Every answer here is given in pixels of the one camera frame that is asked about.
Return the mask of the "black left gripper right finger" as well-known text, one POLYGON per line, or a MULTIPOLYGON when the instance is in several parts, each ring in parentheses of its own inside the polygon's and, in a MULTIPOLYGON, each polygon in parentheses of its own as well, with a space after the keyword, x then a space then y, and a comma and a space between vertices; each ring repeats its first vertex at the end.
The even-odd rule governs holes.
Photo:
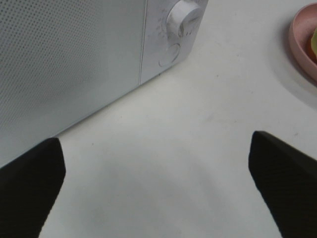
POLYGON ((277 137, 255 131, 248 168, 281 236, 317 236, 317 161, 277 137))

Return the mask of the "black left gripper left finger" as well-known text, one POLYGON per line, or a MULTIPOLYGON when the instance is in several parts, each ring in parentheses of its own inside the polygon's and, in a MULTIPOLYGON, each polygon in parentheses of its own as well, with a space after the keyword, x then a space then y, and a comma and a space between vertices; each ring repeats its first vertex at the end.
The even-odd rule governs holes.
POLYGON ((0 169, 0 236, 37 238, 66 174, 60 140, 48 138, 0 169))

